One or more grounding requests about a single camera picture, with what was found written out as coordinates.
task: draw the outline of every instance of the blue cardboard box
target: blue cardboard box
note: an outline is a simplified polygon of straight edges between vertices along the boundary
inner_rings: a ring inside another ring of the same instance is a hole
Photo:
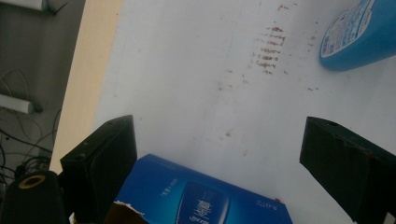
[[[292,223],[283,203],[151,154],[134,164],[113,205],[149,224]]]

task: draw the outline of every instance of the white table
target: white table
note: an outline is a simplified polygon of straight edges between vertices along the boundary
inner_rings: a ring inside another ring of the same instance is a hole
[[[139,157],[280,198],[295,223],[352,223],[299,155],[307,116],[396,154],[396,59],[344,73],[318,64],[324,32],[353,1],[96,2],[87,0],[53,170],[103,122],[133,114]]]

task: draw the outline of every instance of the plastic bottle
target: plastic bottle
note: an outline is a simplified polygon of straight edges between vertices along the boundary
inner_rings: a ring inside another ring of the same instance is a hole
[[[328,69],[346,71],[395,54],[396,0],[360,0],[329,27],[319,60]]]

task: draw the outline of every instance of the white label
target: white label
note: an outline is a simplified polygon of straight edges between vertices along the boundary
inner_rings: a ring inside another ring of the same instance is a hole
[[[323,38],[320,50],[322,58],[334,55],[361,37],[369,25],[374,2],[375,0],[359,1],[332,23]]]

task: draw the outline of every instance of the gray floor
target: gray floor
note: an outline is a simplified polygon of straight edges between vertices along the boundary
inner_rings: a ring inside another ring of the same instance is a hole
[[[69,1],[55,15],[0,4],[0,77],[5,75],[0,93],[42,108],[32,115],[0,108],[0,144],[7,167],[3,175],[13,177],[9,169],[15,170],[31,156],[50,157],[45,149],[53,148],[84,3]],[[42,162],[31,160],[26,166],[36,168],[37,163]]]

